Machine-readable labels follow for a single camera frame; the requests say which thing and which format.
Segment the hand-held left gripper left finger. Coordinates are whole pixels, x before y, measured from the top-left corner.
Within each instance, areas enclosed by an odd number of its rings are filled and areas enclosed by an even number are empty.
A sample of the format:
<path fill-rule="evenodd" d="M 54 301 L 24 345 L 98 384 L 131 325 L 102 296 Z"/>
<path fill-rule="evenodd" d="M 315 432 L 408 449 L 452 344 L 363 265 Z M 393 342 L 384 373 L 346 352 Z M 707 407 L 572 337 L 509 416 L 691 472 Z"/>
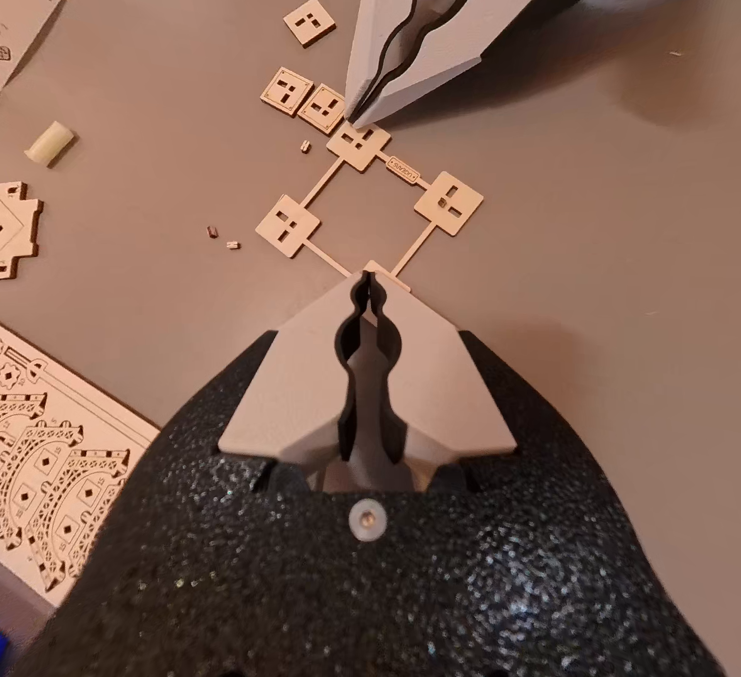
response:
<path fill-rule="evenodd" d="M 322 491 L 326 470 L 349 460 L 357 436 L 357 381 L 350 359 L 362 344 L 370 274 L 360 271 L 286 321 L 274 334 L 227 423 L 218 450 L 300 473 Z"/>

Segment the cream plastic cylinder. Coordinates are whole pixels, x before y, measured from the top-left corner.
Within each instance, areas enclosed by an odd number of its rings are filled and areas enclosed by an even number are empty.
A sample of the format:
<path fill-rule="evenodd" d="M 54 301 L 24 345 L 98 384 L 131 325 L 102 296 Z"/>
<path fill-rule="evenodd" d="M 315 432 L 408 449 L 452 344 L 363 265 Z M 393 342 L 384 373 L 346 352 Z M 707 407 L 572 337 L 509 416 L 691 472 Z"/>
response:
<path fill-rule="evenodd" d="M 28 149 L 24 150 L 24 155 L 33 163 L 49 168 L 75 139 L 76 133 L 73 130 L 54 120 Z"/>

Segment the cross-shaped wooden plate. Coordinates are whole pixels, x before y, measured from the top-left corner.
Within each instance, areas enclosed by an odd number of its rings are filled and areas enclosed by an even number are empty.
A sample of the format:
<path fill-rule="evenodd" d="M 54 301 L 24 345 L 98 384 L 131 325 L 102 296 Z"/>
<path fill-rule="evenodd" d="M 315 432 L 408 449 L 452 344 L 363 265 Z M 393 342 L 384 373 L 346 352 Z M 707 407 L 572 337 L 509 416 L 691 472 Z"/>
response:
<path fill-rule="evenodd" d="M 1 184 L 1 279 L 16 276 L 19 259 L 38 255 L 36 241 L 44 203 L 27 198 L 27 186 L 15 181 Z"/>

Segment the engraved small wooden tile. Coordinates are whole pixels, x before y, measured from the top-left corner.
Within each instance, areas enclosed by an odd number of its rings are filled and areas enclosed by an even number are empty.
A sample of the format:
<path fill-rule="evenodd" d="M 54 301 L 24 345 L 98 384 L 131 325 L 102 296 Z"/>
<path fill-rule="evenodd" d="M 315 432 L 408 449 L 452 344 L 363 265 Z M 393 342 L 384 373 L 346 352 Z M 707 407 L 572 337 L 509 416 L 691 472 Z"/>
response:
<path fill-rule="evenodd" d="M 297 117 L 330 136 L 342 122 L 344 114 L 344 96 L 321 83 L 303 103 Z"/>
<path fill-rule="evenodd" d="M 293 118 L 314 87 L 312 80 L 281 66 L 260 94 L 260 100 Z"/>

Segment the wooden frame with four squares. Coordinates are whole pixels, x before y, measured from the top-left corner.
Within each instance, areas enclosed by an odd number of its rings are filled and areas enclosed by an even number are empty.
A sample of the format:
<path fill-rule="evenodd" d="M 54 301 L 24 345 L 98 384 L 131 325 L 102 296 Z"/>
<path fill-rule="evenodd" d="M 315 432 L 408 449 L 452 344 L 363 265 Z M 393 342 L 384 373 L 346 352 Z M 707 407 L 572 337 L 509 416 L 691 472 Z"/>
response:
<path fill-rule="evenodd" d="M 350 271 L 312 243 L 311 237 L 320 227 L 321 221 L 309 207 L 343 166 L 364 173 L 372 163 L 381 161 L 384 168 L 396 178 L 421 190 L 421 196 L 415 202 L 413 210 L 427 224 L 391 270 L 385 269 L 374 260 L 368 261 L 365 269 L 384 274 L 396 285 L 410 292 L 411 288 L 399 276 L 412 257 L 437 229 L 449 237 L 458 236 L 483 204 L 484 196 L 449 172 L 440 172 L 432 182 L 427 182 L 412 165 L 384 151 L 390 140 L 391 135 L 375 124 L 356 128 L 347 121 L 343 122 L 327 143 L 327 150 L 335 156 L 329 170 L 301 201 L 282 195 L 257 225 L 256 234 L 288 258 L 295 257 L 301 249 L 307 247 L 338 273 L 349 277 Z M 445 209 L 438 206 L 440 197 L 448 199 Z"/>

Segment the wooden parts sheet with arches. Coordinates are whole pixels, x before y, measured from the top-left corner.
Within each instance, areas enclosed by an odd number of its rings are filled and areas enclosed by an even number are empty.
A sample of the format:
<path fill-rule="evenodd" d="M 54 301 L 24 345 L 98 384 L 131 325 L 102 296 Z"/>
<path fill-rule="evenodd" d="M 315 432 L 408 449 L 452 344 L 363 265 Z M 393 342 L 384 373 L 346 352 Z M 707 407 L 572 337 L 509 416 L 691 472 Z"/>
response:
<path fill-rule="evenodd" d="M 2 326 L 2 566 L 60 606 L 159 432 Z"/>

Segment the plain small wooden tile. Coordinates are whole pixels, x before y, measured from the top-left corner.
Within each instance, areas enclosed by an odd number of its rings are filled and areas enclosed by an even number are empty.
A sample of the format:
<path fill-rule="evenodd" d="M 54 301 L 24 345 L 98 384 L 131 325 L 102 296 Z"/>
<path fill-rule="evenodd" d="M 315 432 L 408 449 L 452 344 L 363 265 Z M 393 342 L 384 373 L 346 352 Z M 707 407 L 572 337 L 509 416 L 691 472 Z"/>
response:
<path fill-rule="evenodd" d="M 303 48 L 308 48 L 337 27 L 319 0 L 308 0 L 283 16 L 283 21 Z"/>

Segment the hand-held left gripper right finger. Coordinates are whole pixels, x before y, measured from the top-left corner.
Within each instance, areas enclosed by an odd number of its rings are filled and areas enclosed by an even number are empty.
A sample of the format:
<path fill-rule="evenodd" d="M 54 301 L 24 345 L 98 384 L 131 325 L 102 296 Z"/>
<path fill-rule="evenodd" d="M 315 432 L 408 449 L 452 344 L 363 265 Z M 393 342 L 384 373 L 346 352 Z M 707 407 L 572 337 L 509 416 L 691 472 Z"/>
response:
<path fill-rule="evenodd" d="M 387 360 L 382 445 L 414 489 L 460 460 L 512 453 L 514 436 L 456 326 L 383 273 L 369 274 L 369 297 Z"/>

